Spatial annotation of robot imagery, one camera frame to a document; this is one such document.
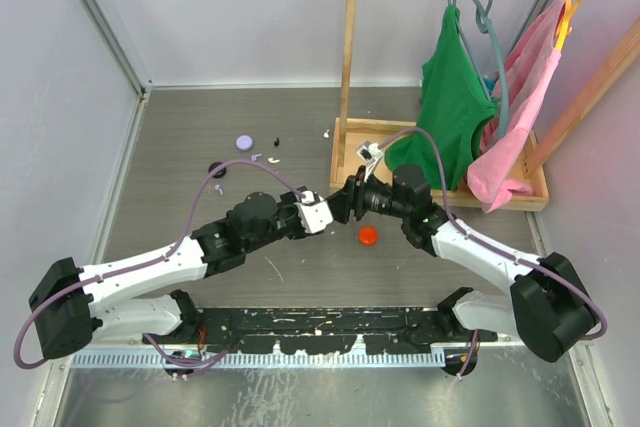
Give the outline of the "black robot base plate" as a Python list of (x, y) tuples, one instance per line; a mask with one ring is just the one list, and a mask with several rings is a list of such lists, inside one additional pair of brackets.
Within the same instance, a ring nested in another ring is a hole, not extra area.
[(202, 344), (214, 353), (286, 355), (350, 352), (362, 340), (365, 353), (429, 353), (436, 343), (467, 343), (472, 332), (442, 326), (437, 311), (422, 307), (206, 308), (187, 336), (156, 335), (160, 344)]

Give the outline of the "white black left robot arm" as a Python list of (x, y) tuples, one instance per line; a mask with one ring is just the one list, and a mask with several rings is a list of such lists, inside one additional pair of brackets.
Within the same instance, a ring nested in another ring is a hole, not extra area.
[(279, 200), (254, 192), (226, 216), (174, 244), (121, 261), (79, 267), (54, 262), (29, 298), (42, 355), (53, 360), (88, 345), (123, 302), (180, 282), (242, 265), (246, 256), (282, 238), (316, 235), (332, 222), (328, 204), (311, 191)]

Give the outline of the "orange earbud charging case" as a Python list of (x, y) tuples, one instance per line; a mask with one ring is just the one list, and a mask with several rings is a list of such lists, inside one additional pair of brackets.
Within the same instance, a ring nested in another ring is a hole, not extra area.
[(373, 246), (379, 240), (379, 233), (371, 226), (362, 227), (358, 232), (358, 241), (364, 246)]

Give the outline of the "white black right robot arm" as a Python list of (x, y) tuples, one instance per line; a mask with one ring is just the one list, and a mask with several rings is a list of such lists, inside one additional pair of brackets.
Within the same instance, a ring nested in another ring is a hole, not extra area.
[(520, 252), (474, 231), (432, 199), (429, 182), (414, 164), (397, 168), (390, 183), (360, 168), (327, 202), (342, 224), (368, 212), (400, 219), (414, 248), (465, 267), (503, 291), (498, 298), (474, 290), (447, 298), (438, 326), (449, 340), (462, 340), (472, 330), (504, 333), (555, 362), (601, 322), (568, 258)]

